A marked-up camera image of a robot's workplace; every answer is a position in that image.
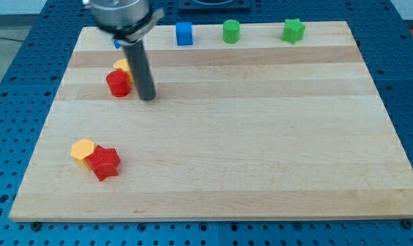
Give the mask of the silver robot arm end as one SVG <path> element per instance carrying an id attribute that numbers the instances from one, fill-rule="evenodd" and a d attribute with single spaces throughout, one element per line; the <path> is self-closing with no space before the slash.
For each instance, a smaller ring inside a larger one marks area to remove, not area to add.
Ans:
<path id="1" fill-rule="evenodd" d="M 96 26 L 123 44 L 140 41 L 165 16 L 163 8 L 153 10 L 149 0 L 83 0 Z"/>

